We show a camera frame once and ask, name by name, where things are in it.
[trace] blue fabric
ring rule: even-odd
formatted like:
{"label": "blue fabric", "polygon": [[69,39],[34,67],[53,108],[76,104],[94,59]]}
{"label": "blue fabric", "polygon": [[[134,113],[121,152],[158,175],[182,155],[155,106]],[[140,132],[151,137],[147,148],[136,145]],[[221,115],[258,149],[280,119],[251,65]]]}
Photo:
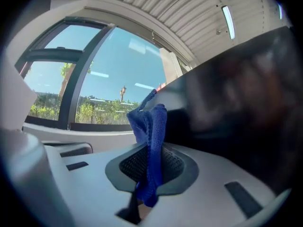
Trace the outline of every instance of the blue fabric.
{"label": "blue fabric", "polygon": [[140,106],[127,114],[128,121],[134,131],[138,143],[147,142],[147,174],[137,184],[137,198],[148,207],[157,202],[156,190],[163,184],[161,171],[161,147],[165,136],[167,120],[166,108],[158,104],[150,111],[142,111],[146,103],[151,100],[157,91],[154,89],[142,101]]}

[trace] blue sky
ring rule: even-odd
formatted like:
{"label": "blue sky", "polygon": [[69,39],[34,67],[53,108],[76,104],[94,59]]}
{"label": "blue sky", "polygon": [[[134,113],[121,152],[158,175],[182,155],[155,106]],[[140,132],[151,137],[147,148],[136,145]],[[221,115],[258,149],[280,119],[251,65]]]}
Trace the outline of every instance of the blue sky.
{"label": "blue sky", "polygon": [[[60,46],[83,50],[98,31],[90,27],[69,26],[46,48]],[[34,62],[25,81],[36,92],[58,94],[63,65],[63,62]],[[134,34],[115,28],[93,59],[91,73],[86,75],[80,95],[116,100],[125,86],[124,100],[140,102],[151,88],[157,88],[164,82],[159,49]]]}

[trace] blue cloth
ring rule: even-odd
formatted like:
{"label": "blue cloth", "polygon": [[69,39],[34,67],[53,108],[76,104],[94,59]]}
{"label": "blue cloth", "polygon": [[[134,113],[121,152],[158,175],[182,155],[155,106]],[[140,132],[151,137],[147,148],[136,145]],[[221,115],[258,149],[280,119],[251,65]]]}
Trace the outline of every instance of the blue cloth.
{"label": "blue cloth", "polygon": [[143,111],[146,103],[151,100],[157,91],[154,89],[142,101],[139,107],[127,114],[128,121],[134,131],[138,143],[147,142],[147,174],[137,184],[137,198],[148,207],[157,202],[156,191],[162,182],[161,147],[165,136],[167,120],[166,108],[158,104],[150,111]]}

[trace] tree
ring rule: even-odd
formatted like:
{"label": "tree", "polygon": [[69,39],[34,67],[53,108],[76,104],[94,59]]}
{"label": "tree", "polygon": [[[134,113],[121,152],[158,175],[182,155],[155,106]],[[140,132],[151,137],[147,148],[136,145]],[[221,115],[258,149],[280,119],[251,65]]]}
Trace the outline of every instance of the tree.
{"label": "tree", "polygon": [[[93,63],[94,62],[92,61],[87,73],[90,73],[90,67],[92,66]],[[63,81],[62,81],[61,89],[59,92],[59,97],[61,97],[61,98],[63,97],[63,93],[66,89],[66,85],[67,85],[69,79],[71,78],[71,74],[72,74],[72,71],[74,70],[75,66],[76,66],[76,64],[74,64],[74,63],[64,63],[64,66],[61,67],[61,76],[63,76]]]}

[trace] ceiling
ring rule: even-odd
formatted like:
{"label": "ceiling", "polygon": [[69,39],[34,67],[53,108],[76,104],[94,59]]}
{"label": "ceiling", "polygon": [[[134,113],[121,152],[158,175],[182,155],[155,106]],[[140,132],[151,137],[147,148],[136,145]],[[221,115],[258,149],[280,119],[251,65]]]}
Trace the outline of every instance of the ceiling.
{"label": "ceiling", "polygon": [[[285,16],[279,19],[278,5],[274,0],[118,1],[144,11],[151,21],[156,19],[160,22],[189,52],[187,60],[196,64],[262,33],[289,25]],[[235,28],[233,40],[228,33],[222,6],[228,6],[232,14]]]}

